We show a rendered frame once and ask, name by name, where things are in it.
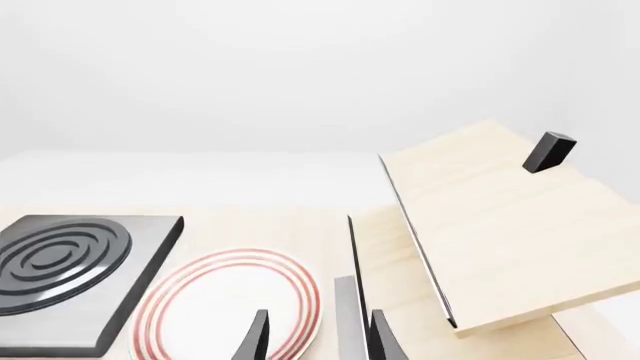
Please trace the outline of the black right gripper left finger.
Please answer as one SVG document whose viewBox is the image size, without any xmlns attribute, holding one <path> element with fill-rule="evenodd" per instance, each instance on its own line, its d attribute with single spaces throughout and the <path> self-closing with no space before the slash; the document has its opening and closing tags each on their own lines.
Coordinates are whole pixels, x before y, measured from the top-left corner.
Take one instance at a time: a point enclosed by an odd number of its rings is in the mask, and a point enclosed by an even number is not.
<svg viewBox="0 0 640 360">
<path fill-rule="evenodd" d="M 231 360 L 266 360 L 269 346 L 269 312 L 260 309 Z"/>
</svg>

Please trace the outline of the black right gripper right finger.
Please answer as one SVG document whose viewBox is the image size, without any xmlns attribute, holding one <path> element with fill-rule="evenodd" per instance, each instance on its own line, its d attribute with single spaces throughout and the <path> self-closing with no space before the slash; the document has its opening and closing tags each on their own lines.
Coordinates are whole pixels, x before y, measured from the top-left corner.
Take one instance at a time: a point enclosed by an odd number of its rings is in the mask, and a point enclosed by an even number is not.
<svg viewBox="0 0 640 360">
<path fill-rule="evenodd" d="M 384 312 L 373 309 L 369 328 L 370 360 L 409 360 L 395 338 Z"/>
</svg>

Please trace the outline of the pale wooden cabinet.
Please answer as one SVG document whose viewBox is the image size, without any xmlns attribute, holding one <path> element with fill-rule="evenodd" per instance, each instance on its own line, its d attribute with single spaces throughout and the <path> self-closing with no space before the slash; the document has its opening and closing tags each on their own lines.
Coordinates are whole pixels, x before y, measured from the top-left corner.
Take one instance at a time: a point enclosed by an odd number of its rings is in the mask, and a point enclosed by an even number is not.
<svg viewBox="0 0 640 360">
<path fill-rule="evenodd" d="M 365 299 L 409 360 L 640 360 L 640 204 L 479 122 L 379 155 L 352 218 Z"/>
</svg>

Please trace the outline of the white plate with red rings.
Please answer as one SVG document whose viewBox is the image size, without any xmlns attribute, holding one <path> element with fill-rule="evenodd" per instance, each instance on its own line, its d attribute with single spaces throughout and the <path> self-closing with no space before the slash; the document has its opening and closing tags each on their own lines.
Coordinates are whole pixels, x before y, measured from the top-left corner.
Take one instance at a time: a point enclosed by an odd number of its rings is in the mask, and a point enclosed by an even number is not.
<svg viewBox="0 0 640 360">
<path fill-rule="evenodd" d="M 231 360 L 260 310 L 269 315 L 266 360 L 299 360 L 320 328 L 321 288 L 303 263 L 269 249 L 191 260 L 141 300 L 130 359 Z"/>
</svg>

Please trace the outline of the flat black stove plate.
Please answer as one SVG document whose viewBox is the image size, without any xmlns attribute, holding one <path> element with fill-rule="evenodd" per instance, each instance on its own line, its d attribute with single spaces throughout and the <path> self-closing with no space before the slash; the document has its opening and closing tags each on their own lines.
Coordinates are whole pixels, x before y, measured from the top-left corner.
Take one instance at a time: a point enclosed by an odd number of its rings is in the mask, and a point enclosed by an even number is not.
<svg viewBox="0 0 640 360">
<path fill-rule="evenodd" d="M 25 215 L 0 231 L 0 359 L 104 356 L 183 230 L 176 215 Z"/>
</svg>

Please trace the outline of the small black block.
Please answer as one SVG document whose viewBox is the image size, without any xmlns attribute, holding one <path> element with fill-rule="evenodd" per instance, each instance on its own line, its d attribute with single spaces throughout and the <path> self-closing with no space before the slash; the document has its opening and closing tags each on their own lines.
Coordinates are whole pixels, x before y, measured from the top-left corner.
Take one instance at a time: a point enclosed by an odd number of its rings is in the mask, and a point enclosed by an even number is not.
<svg viewBox="0 0 640 360">
<path fill-rule="evenodd" d="M 577 140 L 564 134 L 546 131 L 526 158 L 522 167 L 529 173 L 539 173 L 556 167 L 576 146 Z"/>
</svg>

